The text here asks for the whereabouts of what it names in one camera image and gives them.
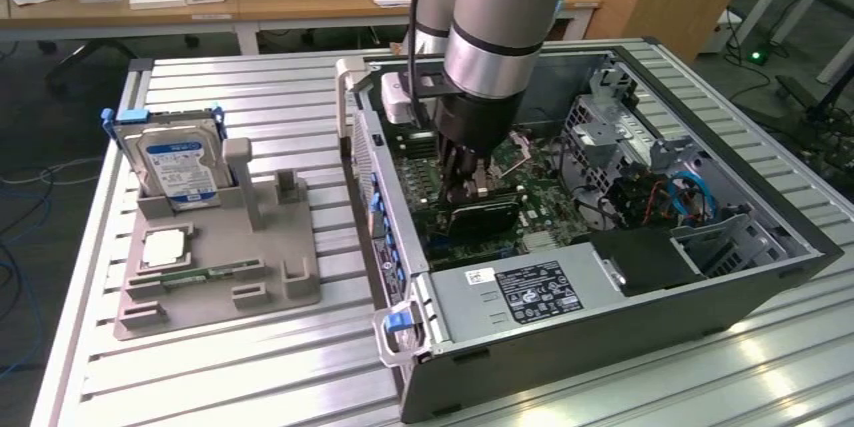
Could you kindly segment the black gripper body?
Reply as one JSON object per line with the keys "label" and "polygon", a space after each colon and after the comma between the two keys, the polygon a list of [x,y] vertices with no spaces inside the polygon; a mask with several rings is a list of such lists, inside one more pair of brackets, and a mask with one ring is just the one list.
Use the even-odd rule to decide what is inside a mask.
{"label": "black gripper body", "polygon": [[439,98],[436,129],[444,150],[461,147],[489,155],[508,136],[524,93],[501,99],[452,94]]}

